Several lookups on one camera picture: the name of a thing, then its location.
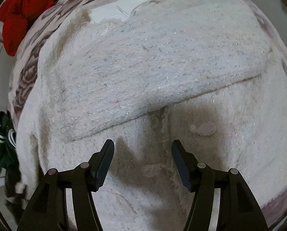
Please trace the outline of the dark garment under green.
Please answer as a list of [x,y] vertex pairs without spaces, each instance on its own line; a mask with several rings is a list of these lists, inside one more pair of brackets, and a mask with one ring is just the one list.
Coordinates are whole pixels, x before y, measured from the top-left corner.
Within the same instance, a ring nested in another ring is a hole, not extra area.
[[5,195],[17,206],[21,206],[26,198],[26,185],[21,183],[18,165],[9,165],[5,175]]

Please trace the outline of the green striped garment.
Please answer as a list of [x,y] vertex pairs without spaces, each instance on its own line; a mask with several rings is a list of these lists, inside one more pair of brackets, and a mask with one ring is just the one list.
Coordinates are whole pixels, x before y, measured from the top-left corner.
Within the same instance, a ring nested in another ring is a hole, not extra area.
[[0,111],[0,174],[17,163],[16,132],[10,112]]

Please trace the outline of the red quilt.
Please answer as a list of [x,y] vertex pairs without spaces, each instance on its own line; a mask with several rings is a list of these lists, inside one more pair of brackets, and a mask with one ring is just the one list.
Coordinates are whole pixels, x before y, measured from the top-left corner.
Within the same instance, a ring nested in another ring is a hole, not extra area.
[[9,56],[15,56],[29,27],[54,2],[55,0],[6,0],[0,6],[3,46]]

